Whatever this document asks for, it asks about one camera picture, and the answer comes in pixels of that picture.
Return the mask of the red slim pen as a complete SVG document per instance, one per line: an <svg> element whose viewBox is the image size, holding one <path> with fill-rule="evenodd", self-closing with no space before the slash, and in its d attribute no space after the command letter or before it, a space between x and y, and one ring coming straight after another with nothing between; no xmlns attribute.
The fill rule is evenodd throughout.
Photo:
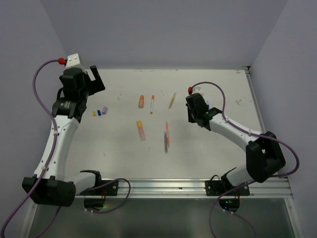
<svg viewBox="0 0 317 238"><path fill-rule="evenodd" d="M166 132L166 144L167 147L170 147L170 140L169 140L169 126L168 126L168 122L165 122L165 132Z"/></svg>

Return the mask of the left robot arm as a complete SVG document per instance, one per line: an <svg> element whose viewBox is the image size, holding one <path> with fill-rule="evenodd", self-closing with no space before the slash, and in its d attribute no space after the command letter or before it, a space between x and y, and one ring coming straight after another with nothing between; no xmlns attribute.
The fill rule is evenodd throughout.
<svg viewBox="0 0 317 238"><path fill-rule="evenodd" d="M97 67L93 65L90 70L94 80L78 67L65 69L59 77L63 87L49 112L52 126L45 151L33 175L22 182L22 188L36 204L69 207L78 193L87 190L96 195L102 191L99 172L81 171L73 180L65 178L68 152L87 99L105 90Z"/></svg>

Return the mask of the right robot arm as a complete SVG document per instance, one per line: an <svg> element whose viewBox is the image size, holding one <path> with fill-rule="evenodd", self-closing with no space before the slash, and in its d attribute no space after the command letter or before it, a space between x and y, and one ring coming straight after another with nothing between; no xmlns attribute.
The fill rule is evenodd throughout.
<svg viewBox="0 0 317 238"><path fill-rule="evenodd" d="M252 132L241 132L225 121L221 110L215 107L209 109L199 93L187 96L186 106L190 123L224 136L246 153L245 165L232 168L217 180L211 178L205 181L207 196L223 193L247 196L249 189L238 189L238 186L253 180L263 183L286 165L278 142L272 140L276 138L274 133L268 131L262 138L252 136Z"/></svg>

